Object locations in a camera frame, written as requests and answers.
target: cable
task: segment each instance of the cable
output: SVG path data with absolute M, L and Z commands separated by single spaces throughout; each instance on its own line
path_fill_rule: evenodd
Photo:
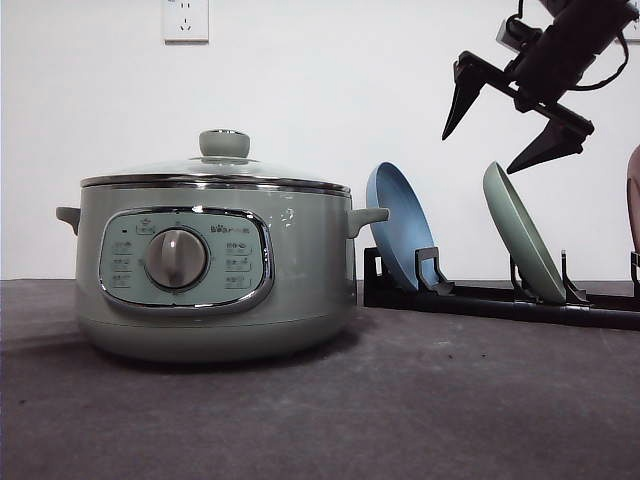
M 617 37 L 620 41 L 620 44 L 622 45 L 622 50 L 624 50 L 624 62 L 622 62 L 622 65 L 618 67 L 616 73 L 611 75 L 609 78 L 602 80 L 601 82 L 594 83 L 593 85 L 576 85 L 575 87 L 569 88 L 569 90 L 573 92 L 588 92 L 590 90 L 597 90 L 606 85 L 609 85 L 616 78 L 618 78 L 618 76 L 624 70 L 624 67 L 627 66 L 627 63 L 629 63 L 629 45 L 627 45 L 627 40 L 624 38 L 624 34 L 622 33 L 622 31 L 618 32 Z

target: knob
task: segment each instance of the knob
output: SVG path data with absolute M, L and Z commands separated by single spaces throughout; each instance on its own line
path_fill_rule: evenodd
M 207 265 L 207 252 L 198 237 L 172 229 L 156 235 L 147 247 L 149 276 L 166 288 L 184 288 L 198 280 Z
M 205 157 L 247 158 L 249 136 L 235 130 L 208 130 L 200 134 L 200 151 Z

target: pot base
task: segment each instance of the pot base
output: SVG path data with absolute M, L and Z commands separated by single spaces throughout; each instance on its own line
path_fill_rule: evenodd
M 250 360 L 293 353 L 337 334 L 348 311 L 299 320 L 224 327 L 139 327 L 79 317 L 80 329 L 98 348 L 117 355 L 172 363 Z

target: lid rim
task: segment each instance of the lid rim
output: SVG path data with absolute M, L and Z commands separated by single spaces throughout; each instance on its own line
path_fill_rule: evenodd
M 273 185 L 282 187 L 302 187 L 315 190 L 332 190 L 350 193 L 351 189 L 337 183 L 320 182 L 313 180 L 299 180 L 294 178 L 255 177 L 245 175 L 211 175 L 211 174 L 139 174 L 139 175 L 105 175 L 85 178 L 80 186 L 94 187 L 99 185 L 122 185 L 128 183 L 183 183 L 201 182 L 209 184 L 238 184 L 238 185 Z

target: control dial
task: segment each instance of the control dial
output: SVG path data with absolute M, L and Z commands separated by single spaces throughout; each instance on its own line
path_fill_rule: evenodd
M 198 237 L 180 229 L 165 230 L 147 247 L 149 276 L 166 288 L 185 288 L 198 280 L 207 266 L 207 250 Z

